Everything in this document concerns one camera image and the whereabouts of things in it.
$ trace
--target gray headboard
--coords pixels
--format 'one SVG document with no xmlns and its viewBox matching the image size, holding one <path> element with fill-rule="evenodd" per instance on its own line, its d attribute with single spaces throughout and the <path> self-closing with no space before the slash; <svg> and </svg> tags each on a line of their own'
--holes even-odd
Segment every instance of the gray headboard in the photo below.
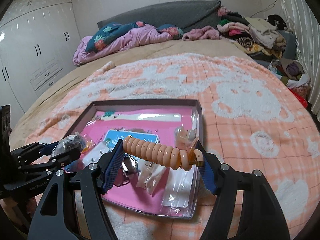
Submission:
<svg viewBox="0 0 320 240">
<path fill-rule="evenodd" d="M 216 27 L 220 22 L 217 11 L 221 1 L 178 1 L 160 3 L 135 9 L 98 22 L 98 27 L 110 22 L 126 24 L 136 21 L 145 21 L 155 27 L 162 24 L 173 24 L 184 32 L 202 28 L 207 25 Z"/>
</svg>

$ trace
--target white wardrobe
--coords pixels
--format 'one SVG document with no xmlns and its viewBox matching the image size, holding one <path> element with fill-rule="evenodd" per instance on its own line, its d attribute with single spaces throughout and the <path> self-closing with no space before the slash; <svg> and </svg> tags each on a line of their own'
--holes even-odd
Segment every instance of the white wardrobe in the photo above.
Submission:
<svg viewBox="0 0 320 240">
<path fill-rule="evenodd" d="M 0 104 L 11 105 L 11 128 L 40 95 L 75 69 L 72 57 L 79 43 L 71 0 L 11 4 L 0 22 L 0 89 L 6 91 Z"/>
</svg>

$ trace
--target blue card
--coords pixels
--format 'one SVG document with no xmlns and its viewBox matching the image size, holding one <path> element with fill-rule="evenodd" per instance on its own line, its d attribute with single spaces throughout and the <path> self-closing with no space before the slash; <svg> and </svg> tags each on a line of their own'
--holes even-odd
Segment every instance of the blue card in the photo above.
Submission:
<svg viewBox="0 0 320 240">
<path fill-rule="evenodd" d="M 112 151 L 116 146 L 118 140 L 124 140 L 128 135 L 135 137 L 140 140 L 145 140 L 153 143 L 157 143 L 159 138 L 156 134 L 151 133 L 139 133 L 139 132 L 130 132 L 130 131 L 117 131 L 117 130 L 109 130 L 104 137 L 104 141 L 107 142 L 107 146 Z"/>
</svg>

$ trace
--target plastic bag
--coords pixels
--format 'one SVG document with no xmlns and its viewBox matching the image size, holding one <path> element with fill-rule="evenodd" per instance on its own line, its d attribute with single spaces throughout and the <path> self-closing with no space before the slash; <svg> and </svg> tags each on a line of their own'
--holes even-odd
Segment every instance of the plastic bag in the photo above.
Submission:
<svg viewBox="0 0 320 240">
<path fill-rule="evenodd" d="M 80 133 L 75 132 L 75 134 L 71 134 L 59 141 L 59 143 L 53 149 L 51 157 L 55 157 L 74 148 L 77 148 L 80 152 L 82 152 L 86 147 L 87 143 L 85 138 L 81 136 Z"/>
<path fill-rule="evenodd" d="M 108 152 L 110 152 L 110 149 L 107 147 L 107 143 L 105 141 L 99 142 L 91 151 L 84 154 L 84 157 L 82 158 L 84 167 L 88 166 L 90 163 L 96 163 L 103 154 Z"/>
<path fill-rule="evenodd" d="M 75 132 L 75 134 L 69 135 L 59 141 L 53 149 L 51 157 L 77 148 L 81 152 L 80 158 L 64 167 L 64 170 L 68 172 L 80 171 L 85 167 L 82 162 L 82 158 L 86 156 L 93 147 L 95 147 L 95 143 L 87 134 L 82 136 L 78 132 Z"/>
<path fill-rule="evenodd" d="M 190 150 L 192 145 L 198 140 L 196 130 L 185 130 L 183 125 L 174 130 L 174 144 L 179 150 Z"/>
<path fill-rule="evenodd" d="M 195 166 L 192 166 L 190 171 L 183 169 L 169 171 L 162 200 L 163 206 L 176 208 L 188 207 L 194 173 Z"/>
</svg>

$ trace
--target beige bed sheet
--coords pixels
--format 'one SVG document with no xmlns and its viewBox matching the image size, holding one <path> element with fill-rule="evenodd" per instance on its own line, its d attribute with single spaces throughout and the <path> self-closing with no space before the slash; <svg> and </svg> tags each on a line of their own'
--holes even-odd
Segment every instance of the beige bed sheet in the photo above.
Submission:
<svg viewBox="0 0 320 240">
<path fill-rule="evenodd" d="M 10 148 L 13 150 L 22 147 L 27 136 L 36 130 L 39 122 L 56 107 L 70 90 L 109 61 L 113 61 L 118 66 L 141 59 L 157 58 L 185 52 L 199 53 L 210 57 L 236 56 L 251 59 L 234 44 L 226 40 L 166 41 L 100 58 L 76 68 L 40 96 L 13 129 L 10 135 Z"/>
</svg>

